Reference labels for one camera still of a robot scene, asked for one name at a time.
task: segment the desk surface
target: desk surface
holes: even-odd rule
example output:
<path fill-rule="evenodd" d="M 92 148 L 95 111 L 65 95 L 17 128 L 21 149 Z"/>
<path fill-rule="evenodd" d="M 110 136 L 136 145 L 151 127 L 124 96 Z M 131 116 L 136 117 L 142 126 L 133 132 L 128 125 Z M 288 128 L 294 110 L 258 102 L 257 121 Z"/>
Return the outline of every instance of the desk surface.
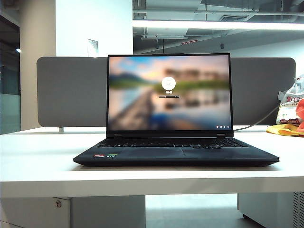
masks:
<path fill-rule="evenodd" d="M 304 191 L 304 138 L 256 126 L 235 138 L 280 157 L 267 167 L 88 168 L 73 158 L 105 128 L 37 128 L 0 136 L 1 197 L 74 197 Z"/>

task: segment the touchpad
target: touchpad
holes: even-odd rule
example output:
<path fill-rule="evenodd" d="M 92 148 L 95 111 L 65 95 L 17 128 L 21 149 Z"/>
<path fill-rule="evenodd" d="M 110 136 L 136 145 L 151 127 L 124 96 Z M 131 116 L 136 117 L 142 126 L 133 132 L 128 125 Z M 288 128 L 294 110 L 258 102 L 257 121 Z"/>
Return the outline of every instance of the touchpad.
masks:
<path fill-rule="evenodd" d="M 182 158 L 185 157 L 180 148 L 146 148 L 128 147 L 124 148 L 119 157 L 129 158 Z"/>

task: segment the laptop screen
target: laptop screen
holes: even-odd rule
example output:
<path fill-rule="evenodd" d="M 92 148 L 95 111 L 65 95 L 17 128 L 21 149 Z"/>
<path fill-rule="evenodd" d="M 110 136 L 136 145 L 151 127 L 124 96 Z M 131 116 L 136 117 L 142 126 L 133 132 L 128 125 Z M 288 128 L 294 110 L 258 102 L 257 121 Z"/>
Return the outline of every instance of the laptop screen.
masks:
<path fill-rule="evenodd" d="M 229 54 L 110 56 L 108 130 L 231 130 Z"/>

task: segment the screen icon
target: screen icon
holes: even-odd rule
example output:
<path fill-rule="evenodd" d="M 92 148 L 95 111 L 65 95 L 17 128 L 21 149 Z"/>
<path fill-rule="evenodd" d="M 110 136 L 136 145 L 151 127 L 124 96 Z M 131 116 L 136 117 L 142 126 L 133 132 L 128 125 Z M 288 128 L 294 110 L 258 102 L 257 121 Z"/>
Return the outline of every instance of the screen icon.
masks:
<path fill-rule="evenodd" d="M 116 157 L 116 156 L 117 156 L 116 153 L 107 154 L 107 157 L 108 157 L 108 158 L 114 158 L 114 157 Z"/>
<path fill-rule="evenodd" d="M 165 77 L 162 81 L 161 81 L 161 85 L 165 90 L 172 90 L 175 88 L 176 86 L 176 81 L 173 77 Z"/>

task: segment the sticker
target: sticker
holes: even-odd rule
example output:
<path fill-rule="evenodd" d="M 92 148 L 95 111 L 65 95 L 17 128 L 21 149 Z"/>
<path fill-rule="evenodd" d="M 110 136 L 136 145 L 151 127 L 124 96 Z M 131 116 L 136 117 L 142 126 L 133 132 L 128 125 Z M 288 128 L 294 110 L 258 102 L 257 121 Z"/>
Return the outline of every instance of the sticker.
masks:
<path fill-rule="evenodd" d="M 104 154 L 94 154 L 93 158 L 103 158 Z"/>
<path fill-rule="evenodd" d="M 114 158 L 114 157 L 116 157 L 117 156 L 117 154 L 115 154 L 115 153 L 111 153 L 111 154 L 108 154 L 107 155 L 107 157 L 109 157 L 109 158 Z"/>

